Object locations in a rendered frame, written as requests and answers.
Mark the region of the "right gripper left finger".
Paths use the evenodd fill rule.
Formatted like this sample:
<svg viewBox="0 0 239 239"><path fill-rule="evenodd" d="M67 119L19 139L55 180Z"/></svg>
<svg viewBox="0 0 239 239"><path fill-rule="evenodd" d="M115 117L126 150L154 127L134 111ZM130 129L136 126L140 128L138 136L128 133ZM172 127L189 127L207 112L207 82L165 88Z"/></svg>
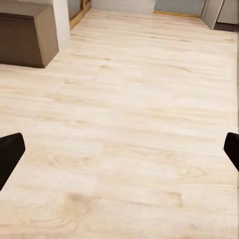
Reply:
<svg viewBox="0 0 239 239"><path fill-rule="evenodd" d="M20 132L0 138L0 191L25 152Z"/></svg>

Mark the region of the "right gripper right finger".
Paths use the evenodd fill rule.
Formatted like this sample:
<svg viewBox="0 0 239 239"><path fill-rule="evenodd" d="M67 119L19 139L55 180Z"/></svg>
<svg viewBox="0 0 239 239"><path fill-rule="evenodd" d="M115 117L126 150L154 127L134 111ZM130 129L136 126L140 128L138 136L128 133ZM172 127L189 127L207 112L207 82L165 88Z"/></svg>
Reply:
<svg viewBox="0 0 239 239"><path fill-rule="evenodd" d="M227 134L224 151L239 171L239 134L233 132Z"/></svg>

